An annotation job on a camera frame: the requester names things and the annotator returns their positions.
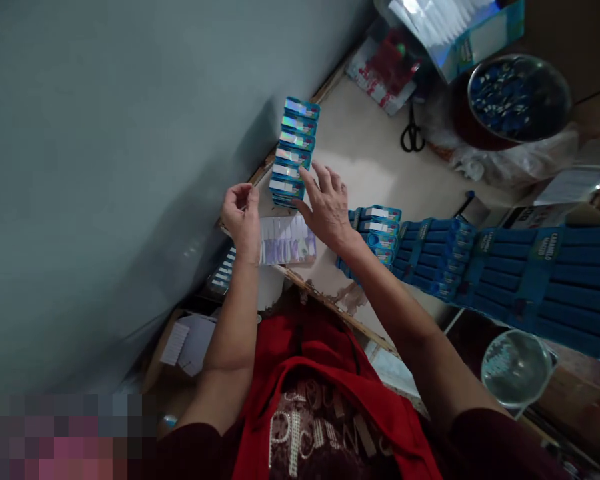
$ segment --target plastic bag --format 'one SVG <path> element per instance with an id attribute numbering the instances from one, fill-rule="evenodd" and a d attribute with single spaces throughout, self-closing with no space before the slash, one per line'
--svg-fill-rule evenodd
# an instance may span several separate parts
<path id="1" fill-rule="evenodd" d="M 483 179 L 500 188 L 528 187 L 555 176 L 572 166 L 578 152 L 578 130 L 570 123 L 553 137 L 502 151 L 485 151 L 464 146 L 456 149 L 449 160 L 452 167 L 475 171 L 478 161 L 484 168 Z"/>
<path id="2" fill-rule="evenodd" d="M 450 110 L 451 89 L 438 87 L 431 92 L 418 117 L 422 137 L 427 142 L 440 148 L 454 150 L 466 146 L 466 143 L 453 129 Z"/>

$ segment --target wooden strip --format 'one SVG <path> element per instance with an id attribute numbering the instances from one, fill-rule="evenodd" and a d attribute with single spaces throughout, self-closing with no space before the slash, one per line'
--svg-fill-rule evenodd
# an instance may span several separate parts
<path id="1" fill-rule="evenodd" d="M 382 338 L 380 335 L 378 335 L 373 330 L 370 330 L 370 328 L 368 328 L 365 325 L 363 325 L 362 323 L 358 322 L 358 320 L 356 320 L 353 316 L 351 316 L 344 310 L 339 309 L 328 297 L 324 296 L 322 293 L 318 292 L 317 290 L 314 290 L 313 288 L 311 288 L 311 286 L 308 285 L 304 280 L 302 280 L 302 278 L 300 278 L 295 272 L 284 267 L 283 265 L 273 265 L 273 266 L 274 266 L 274 268 L 278 269 L 280 271 L 280 273 L 284 274 L 284 276 L 286 276 L 286 278 L 288 278 L 294 284 L 296 284 L 298 286 L 298 288 L 307 292 L 310 296 L 312 296 L 313 298 L 318 300 L 320 303 L 322 303 L 324 306 L 326 306 L 326 308 L 328 308 L 332 312 L 336 313 L 338 315 L 338 317 L 340 317 L 344 322 L 346 322 L 350 326 L 352 326 L 352 328 L 355 328 L 356 330 L 362 332 L 362 334 L 364 334 L 367 338 L 376 342 L 378 344 L 378 346 L 384 348 L 388 352 L 390 352 L 390 353 L 394 354 L 396 357 L 400 358 L 400 355 L 398 355 L 397 350 L 395 349 L 395 347 L 392 344 L 390 344 L 389 342 L 384 340 L 384 338 Z"/>

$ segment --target scissors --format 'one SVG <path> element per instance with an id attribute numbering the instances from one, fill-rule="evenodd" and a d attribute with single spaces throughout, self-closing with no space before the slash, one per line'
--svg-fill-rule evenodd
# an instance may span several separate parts
<path id="1" fill-rule="evenodd" d="M 409 146 L 405 145 L 405 135 L 409 134 Z M 418 145 L 418 134 L 420 136 L 420 142 Z M 405 152 L 419 152 L 425 147 L 425 139 L 422 137 L 422 129 L 415 124 L 415 115 L 413 114 L 413 102 L 409 105 L 409 123 L 400 136 L 400 146 Z"/>

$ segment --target maroon sleeve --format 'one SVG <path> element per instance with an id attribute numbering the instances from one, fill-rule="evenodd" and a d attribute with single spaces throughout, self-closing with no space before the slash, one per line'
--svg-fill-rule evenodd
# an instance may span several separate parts
<path id="1" fill-rule="evenodd" d="M 570 480 L 556 460 L 511 418 L 468 410 L 454 420 L 449 440 L 477 478 Z"/>
<path id="2" fill-rule="evenodd" d="M 232 426 L 221 437 L 206 423 L 180 427 L 157 444 L 157 471 L 164 479 L 230 479 L 242 425 Z"/>

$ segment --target gray wall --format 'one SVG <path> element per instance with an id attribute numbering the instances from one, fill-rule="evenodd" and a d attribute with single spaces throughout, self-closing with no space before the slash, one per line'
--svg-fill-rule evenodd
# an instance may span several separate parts
<path id="1" fill-rule="evenodd" d="M 0 0 L 0 391 L 128 368 L 207 274 L 224 190 L 275 143 L 284 97 L 313 94 L 372 16 L 368 0 Z"/>

